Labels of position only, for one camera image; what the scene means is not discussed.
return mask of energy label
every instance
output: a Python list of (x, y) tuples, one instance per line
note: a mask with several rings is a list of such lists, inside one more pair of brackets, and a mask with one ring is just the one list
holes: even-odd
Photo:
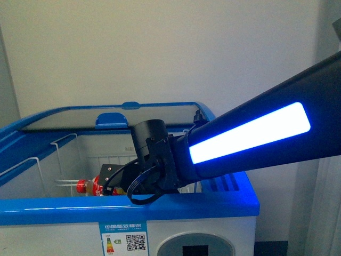
[(99, 223), (104, 256), (149, 256), (146, 222)]

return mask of freezer lid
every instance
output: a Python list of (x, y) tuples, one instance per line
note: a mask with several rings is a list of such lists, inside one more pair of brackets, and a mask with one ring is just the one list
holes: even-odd
[(41, 115), (41, 118), (21, 128), (23, 131), (54, 130), (95, 130), (96, 120), (103, 113), (121, 113), (132, 127), (149, 119), (161, 119), (167, 127), (185, 127), (193, 124), (193, 117), (200, 109), (207, 120), (214, 115), (209, 109), (197, 102), (149, 103), (126, 102), (112, 106), (68, 107), (52, 114)]

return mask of glowing blue light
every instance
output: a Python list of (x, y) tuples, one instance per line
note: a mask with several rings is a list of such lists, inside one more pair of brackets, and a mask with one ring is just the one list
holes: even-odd
[(305, 133), (310, 123), (301, 103), (240, 125), (190, 147), (193, 164)]

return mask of curtain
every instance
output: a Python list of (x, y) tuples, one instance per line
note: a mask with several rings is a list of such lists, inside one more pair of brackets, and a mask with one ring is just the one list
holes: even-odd
[(341, 156), (320, 160), (304, 255), (341, 255)]

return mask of blue freezer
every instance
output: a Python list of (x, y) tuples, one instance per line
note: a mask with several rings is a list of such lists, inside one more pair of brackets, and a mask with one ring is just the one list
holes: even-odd
[(3, 255), (253, 255), (259, 202), (244, 172), (142, 206), (76, 192), (103, 164), (136, 158), (132, 126), (162, 119), (181, 135), (198, 109), (214, 119), (196, 102), (127, 102), (52, 109), (0, 129)]

